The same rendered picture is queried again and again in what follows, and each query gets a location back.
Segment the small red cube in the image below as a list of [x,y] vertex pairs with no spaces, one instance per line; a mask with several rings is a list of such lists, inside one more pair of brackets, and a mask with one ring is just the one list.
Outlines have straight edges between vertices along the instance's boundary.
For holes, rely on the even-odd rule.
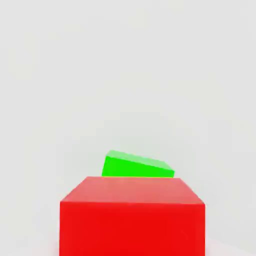
[[60,201],[59,256],[205,256],[205,215],[179,178],[87,177]]

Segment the small green cube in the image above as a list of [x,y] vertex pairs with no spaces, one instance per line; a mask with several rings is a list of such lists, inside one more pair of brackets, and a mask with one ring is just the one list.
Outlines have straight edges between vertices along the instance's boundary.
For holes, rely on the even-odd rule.
[[110,150],[104,160],[103,177],[173,178],[175,171],[164,161]]

